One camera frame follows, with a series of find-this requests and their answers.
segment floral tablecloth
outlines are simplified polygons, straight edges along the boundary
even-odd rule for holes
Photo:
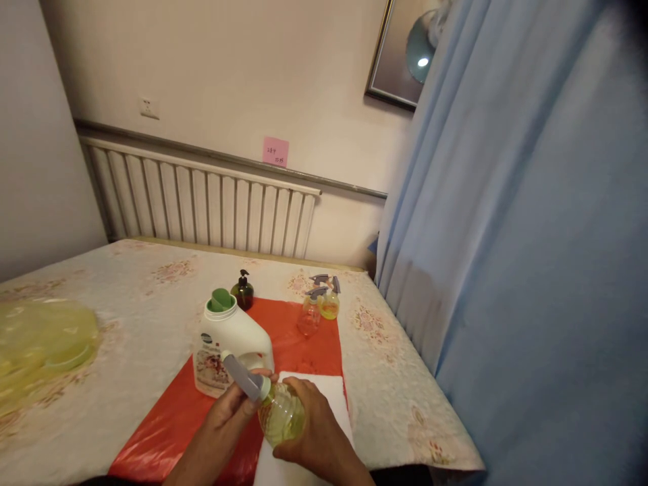
[[[255,295],[302,302],[309,275],[340,279],[337,318],[354,443],[369,468],[476,470],[472,440],[365,273],[122,240],[0,284],[0,301],[68,298],[95,310],[101,346],[44,400],[0,418],[4,485],[105,474],[190,355],[211,290],[250,272]]]

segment framed picture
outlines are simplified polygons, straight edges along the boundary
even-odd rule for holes
[[[364,93],[414,111],[438,36],[440,0],[388,0]]]

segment white radiator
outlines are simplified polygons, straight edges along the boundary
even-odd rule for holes
[[[320,190],[79,137],[114,238],[303,258]]]

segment curtain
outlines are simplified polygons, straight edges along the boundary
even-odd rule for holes
[[[387,200],[376,283],[488,484],[646,479],[648,84],[627,23],[603,1],[456,2]]]

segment bottle label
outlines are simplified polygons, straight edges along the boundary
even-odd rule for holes
[[[221,360],[220,343],[209,334],[200,335],[194,360],[196,363],[196,380],[208,387],[226,390],[232,383],[230,374]]]

